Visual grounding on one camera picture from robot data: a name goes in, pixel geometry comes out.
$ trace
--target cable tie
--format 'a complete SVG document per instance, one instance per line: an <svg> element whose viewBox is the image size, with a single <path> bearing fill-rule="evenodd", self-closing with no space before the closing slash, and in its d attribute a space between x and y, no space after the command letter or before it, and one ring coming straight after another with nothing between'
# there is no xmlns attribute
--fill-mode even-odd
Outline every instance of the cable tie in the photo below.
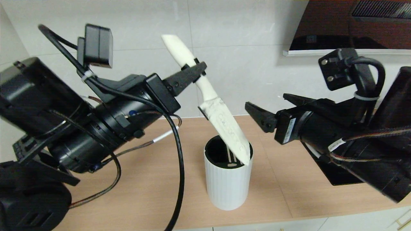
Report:
<svg viewBox="0 0 411 231"><path fill-rule="evenodd" d="M360 96L357 94L357 92L354 92L354 98L362 100L362 101L376 101L378 100L380 97L364 97L364 96Z"/></svg>
<svg viewBox="0 0 411 231"><path fill-rule="evenodd" d="M330 146L328 146L328 151L332 152L332 151L334 151L335 149L337 149L339 146L341 146L341 145L343 145L343 144L345 144L345 143L346 143L346 142L345 142L344 140L342 140L342 138L341 138L341 139L335 141L334 143L330 144Z"/></svg>
<svg viewBox="0 0 411 231"><path fill-rule="evenodd" d="M92 76L96 76L96 74L94 74L92 71L88 70L88 71L86 71L86 72L84 73L83 77L81 77L81 81L82 81L83 83L85 83L85 81L86 81L88 78L92 77Z"/></svg>

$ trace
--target label sticker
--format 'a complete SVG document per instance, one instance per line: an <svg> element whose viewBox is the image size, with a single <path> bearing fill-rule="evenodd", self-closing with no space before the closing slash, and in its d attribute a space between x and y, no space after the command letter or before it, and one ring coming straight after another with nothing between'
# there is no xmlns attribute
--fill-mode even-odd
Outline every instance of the label sticker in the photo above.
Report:
<svg viewBox="0 0 411 231"><path fill-rule="evenodd" d="M287 128L287 132L285 133L285 137L284 137L284 142L283 143L287 143L290 140L291 137L291 133L293 131L294 128L294 124L296 123L296 118L291 119L290 123L288 124L288 128Z"/></svg>
<svg viewBox="0 0 411 231"><path fill-rule="evenodd" d="M330 146L328 146L328 151L332 152L335 149L337 149L340 145L345 144L346 142L344 140L339 139L337 141L335 141L334 143L330 144Z"/></svg>

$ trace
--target wire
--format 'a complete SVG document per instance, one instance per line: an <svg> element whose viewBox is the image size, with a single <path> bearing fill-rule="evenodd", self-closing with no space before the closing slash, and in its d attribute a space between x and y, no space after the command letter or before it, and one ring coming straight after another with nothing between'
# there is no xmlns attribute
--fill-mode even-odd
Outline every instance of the wire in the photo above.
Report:
<svg viewBox="0 0 411 231"><path fill-rule="evenodd" d="M52 31L50 29L48 29L46 26L41 25L41 24L38 26L38 28L44 34L44 36L46 36L46 38L74 65L74 67L79 71L79 73L81 75L84 75L84 73L87 71L86 68L83 67L73 57L73 55L71 55L67 51L67 49L64 48L63 45L61 45L58 42L56 37L53 35L55 33L52 33ZM167 119L168 123L170 124L171 129L172 129L173 134L174 134L175 143L176 143L176 146L177 146L178 165L179 165L179 172L180 172L180 183L179 183L179 186L178 186L177 201L176 201L176 204L175 204L173 215L171 216L169 224L165 228L165 231L173 230L173 228L174 228L174 226L177 222L178 216L180 214L182 200L183 200L183 196L184 196L184 184L185 184L184 160L183 160L183 155L182 155L182 147L181 147L181 142L180 142L180 136L178 135L178 131L177 131L177 128L176 128L173 120L171 119L170 115L168 115L160 106L156 105L155 103L153 103L150 100L144 99L142 97L130 95L130 94L118 91L116 89L112 89L112 88L102 84L101 82L99 82L97 80L97 77L95 77L95 78L90 77L90 78L86 79L85 81L93 83L96 87L98 87L102 91L108 92L108 93L113 94L113 95L122 96L126 99L133 100L133 101L136 101L136 102L140 102L140 103L143 103L145 105L153 107L155 110L159 111Z"/></svg>
<svg viewBox="0 0 411 231"><path fill-rule="evenodd" d="M374 89L374 93L372 97L379 97L383 89L384 82L385 82L385 76L386 76L385 69L382 63L372 58L366 58L366 57L360 56L358 58L347 60L347 64L349 65L366 64L366 65L371 65L377 69L377 72L378 72L377 84L375 85L375 89ZM369 123L371 122L372 113L374 111L375 104L376 104L376 101L372 101L368 103L368 108L367 108L367 112L365 114L365 119L364 119L364 124L366 126L368 126Z"/></svg>
<svg viewBox="0 0 411 231"><path fill-rule="evenodd" d="M381 137L389 137L389 136L401 136L405 134L411 133L411 126L405 126L405 127L397 127L397 128L384 128L384 129L378 129L378 130L372 130L368 131L363 134L351 136L351 137L346 137L343 138L343 141L352 141L352 140L357 140L357 139L362 139L362 138L381 138Z"/></svg>
<svg viewBox="0 0 411 231"><path fill-rule="evenodd" d="M91 138L93 138L95 141L97 141L98 143L100 143L100 145L103 146L105 149L107 149L107 150L110 151L110 149L109 149L108 147L106 147L106 146L102 143L102 141L100 140L100 138L98 138L96 135L94 135L94 134L91 133L90 131L86 130L84 127L82 127L81 125L79 125L78 123L76 123L75 121L73 121L72 119L70 119L69 117L67 117L66 115L64 115L64 114L62 114L62 113L60 113L60 112L58 112L58 111L56 111L56 110L50 110L50 113L52 113L52 114L54 114L54 115L56 115L56 116L59 116L59 117L63 118L64 120L66 120L67 122L69 122L71 125L73 125L73 126L76 127L77 129L81 130L82 132L85 132L87 135L89 135L89 136L90 136ZM85 198L85 199L82 199L82 200L79 200L79 201L77 201L77 202L72 203L72 204L69 206L69 209L79 207L79 206L81 206L81 205L83 205L83 204L85 204L85 203L88 203L88 202L90 202L90 201L92 201L92 200L95 200L95 199L103 196L104 194L106 194L107 192L109 192L110 190L112 190L112 189L116 186L116 184L118 183L118 181L119 181L120 178L121 178L121 166L120 166L120 162L118 161L117 157L116 157L116 156L114 155L114 153L111 152L111 151L110 151L110 156L113 158L114 163L115 163L115 166L116 166L116 168L117 168L117 175L116 175L115 180L113 181L113 183L112 183L110 186L108 186L106 189L104 189L104 190L102 190L102 191L100 191L100 192L98 192L98 193L96 193L96 194L94 194L94 195L92 195L92 196L89 196L89 197L87 197L87 198Z"/></svg>
<svg viewBox="0 0 411 231"><path fill-rule="evenodd" d="M359 159L359 158L349 158L349 157L343 157L334 153L330 153L331 158L343 161L343 162L377 162L381 161L382 159Z"/></svg>
<svg viewBox="0 0 411 231"><path fill-rule="evenodd" d="M135 114L135 115L143 114L143 113L156 113L156 114L159 114L158 111L143 111L143 112L139 112L139 113L137 113L137 114ZM181 117L178 116L178 115L173 115L173 116L178 119L178 125L177 125L177 127L181 127L181 125L182 125L182 119L181 119ZM129 152L131 152L131 151L134 151L134 150L137 150L137 149L144 148L144 147L147 147L147 146L149 146L149 145L152 145L152 144L154 144L154 143L156 142L155 139L153 139L153 140L151 140L151 141L148 141L148 142L145 142L145 143L143 143L143 144L141 144L141 145L139 145L139 146L132 147L132 148L129 148L129 149L127 149L127 150L124 150L124 151L116 154L115 156L117 156L117 158L118 158L119 156L124 155L124 154L126 154L126 153L129 153ZM108 164L108 163L109 163L110 161L112 161L112 160L113 160L112 157L104 160L104 161L102 162L102 166L105 166L106 164Z"/></svg>
<svg viewBox="0 0 411 231"><path fill-rule="evenodd" d="M74 50L77 50L77 49L78 49L78 47L77 47L76 45L74 45L74 44L72 44L71 42L63 39L63 38L60 37L58 34L54 33L52 30L48 29L46 26L40 24L40 25L39 25L39 29L40 29L40 31L41 31L43 34L44 34L43 31L46 31L46 32L48 32L48 33L51 33L58 41L60 41L60 42L63 43L64 45L66 45L66 46L68 46L68 47L70 47L70 48L73 48Z"/></svg>
<svg viewBox="0 0 411 231"><path fill-rule="evenodd" d="M103 103L103 100L101 100L101 99L99 99L99 98L97 98L97 97L91 96L91 95L81 95L81 98L91 99L91 100L96 101L96 102L99 103L99 104L102 104L102 103Z"/></svg>

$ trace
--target barcode label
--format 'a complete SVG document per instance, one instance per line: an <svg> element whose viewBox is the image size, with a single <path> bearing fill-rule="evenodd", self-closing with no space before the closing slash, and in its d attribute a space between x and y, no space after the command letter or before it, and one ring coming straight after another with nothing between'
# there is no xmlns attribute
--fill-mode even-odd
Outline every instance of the barcode label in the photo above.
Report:
<svg viewBox="0 0 411 231"><path fill-rule="evenodd" d="M294 128L294 124L296 123L296 118L291 119L290 123L288 124L288 128L287 128L287 132L285 133L285 137L284 137L284 142L283 143L287 143L290 140L291 137L291 133L293 131Z"/></svg>

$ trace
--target white knife block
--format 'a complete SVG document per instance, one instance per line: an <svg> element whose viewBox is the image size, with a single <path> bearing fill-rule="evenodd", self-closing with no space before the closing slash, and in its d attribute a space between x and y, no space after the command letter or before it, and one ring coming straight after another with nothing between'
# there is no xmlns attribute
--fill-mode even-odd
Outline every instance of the white knife block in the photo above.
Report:
<svg viewBox="0 0 411 231"><path fill-rule="evenodd" d="M243 165L239 160L234 166L234 155L220 136L211 138L204 147L205 178L207 193L211 202L221 210L234 210L240 207L248 195L253 149L250 144L250 163Z"/></svg>

